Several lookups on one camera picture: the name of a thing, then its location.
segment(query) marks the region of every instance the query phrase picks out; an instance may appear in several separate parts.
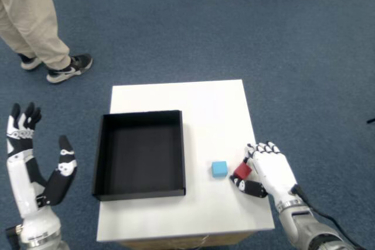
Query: white shoe sole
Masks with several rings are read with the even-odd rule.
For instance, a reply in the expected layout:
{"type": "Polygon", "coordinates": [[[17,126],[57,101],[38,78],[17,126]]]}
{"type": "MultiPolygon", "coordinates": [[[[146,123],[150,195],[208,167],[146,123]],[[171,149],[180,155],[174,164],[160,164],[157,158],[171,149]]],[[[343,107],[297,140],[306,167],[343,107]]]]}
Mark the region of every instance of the white shoe sole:
{"type": "Polygon", "coordinates": [[[75,73],[63,74],[58,77],[52,77],[49,74],[47,74],[47,81],[50,83],[56,84],[56,83],[60,83],[65,80],[68,80],[69,78],[73,76],[80,76],[81,74],[85,73],[91,67],[92,64],[93,64],[93,59],[91,59],[89,64],[84,69],[78,70],[75,73]]]}
{"type": "Polygon", "coordinates": [[[39,60],[38,58],[35,58],[34,61],[32,63],[29,63],[29,64],[25,64],[24,62],[21,62],[21,67],[24,69],[24,70],[33,70],[35,69],[38,65],[40,65],[42,63],[41,60],[39,60]]]}

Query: wooden trim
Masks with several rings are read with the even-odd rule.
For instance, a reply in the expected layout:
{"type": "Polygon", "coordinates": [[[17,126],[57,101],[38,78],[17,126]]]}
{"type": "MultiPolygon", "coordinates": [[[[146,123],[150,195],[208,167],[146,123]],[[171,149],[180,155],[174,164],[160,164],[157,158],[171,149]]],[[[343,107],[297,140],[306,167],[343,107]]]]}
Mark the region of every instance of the wooden trim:
{"type": "Polygon", "coordinates": [[[237,232],[220,235],[199,235],[196,237],[147,239],[144,241],[123,241],[120,244],[133,250],[192,249],[206,246],[234,245],[253,233],[237,232]]]}

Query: blue cube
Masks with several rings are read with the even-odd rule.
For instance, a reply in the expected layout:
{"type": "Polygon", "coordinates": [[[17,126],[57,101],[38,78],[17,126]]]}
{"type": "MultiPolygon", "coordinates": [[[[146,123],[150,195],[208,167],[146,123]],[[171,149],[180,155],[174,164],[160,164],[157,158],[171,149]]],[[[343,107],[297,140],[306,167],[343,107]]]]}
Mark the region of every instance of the blue cube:
{"type": "Polygon", "coordinates": [[[228,174],[227,162],[225,161],[214,161],[211,169],[214,178],[225,177],[228,174]]]}

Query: white table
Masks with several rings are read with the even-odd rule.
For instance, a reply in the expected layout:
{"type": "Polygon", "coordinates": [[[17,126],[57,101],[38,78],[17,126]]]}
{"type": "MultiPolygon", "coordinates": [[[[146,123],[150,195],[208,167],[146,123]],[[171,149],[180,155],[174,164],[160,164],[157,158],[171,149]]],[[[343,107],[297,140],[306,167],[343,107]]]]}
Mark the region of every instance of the white table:
{"type": "Polygon", "coordinates": [[[97,241],[271,230],[268,198],[212,178],[212,161],[229,173],[255,143],[241,80],[113,86],[111,114],[179,109],[183,116],[186,195],[100,203],[97,241]]]}

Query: cable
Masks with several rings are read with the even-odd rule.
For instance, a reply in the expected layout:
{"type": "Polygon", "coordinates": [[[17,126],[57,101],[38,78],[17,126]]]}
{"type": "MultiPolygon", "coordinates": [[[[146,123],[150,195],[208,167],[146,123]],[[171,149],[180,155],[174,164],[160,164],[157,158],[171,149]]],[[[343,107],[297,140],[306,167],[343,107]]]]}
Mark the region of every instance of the cable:
{"type": "Polygon", "coordinates": [[[346,237],[347,240],[350,241],[351,244],[353,244],[357,250],[366,250],[364,247],[359,245],[357,242],[355,242],[351,237],[346,233],[346,231],[343,230],[343,228],[339,225],[339,223],[335,220],[335,218],[331,217],[330,215],[327,215],[323,212],[320,212],[318,209],[316,209],[307,198],[306,194],[300,187],[300,185],[295,184],[294,187],[291,189],[291,192],[293,194],[298,195],[310,208],[312,211],[316,212],[320,216],[329,219],[331,222],[335,224],[335,226],[339,229],[339,231],[343,234],[344,237],[346,237]]]}
{"type": "Polygon", "coordinates": [[[11,245],[12,250],[20,250],[20,246],[18,243],[18,235],[17,235],[17,226],[7,228],[5,230],[6,238],[11,245]]]}

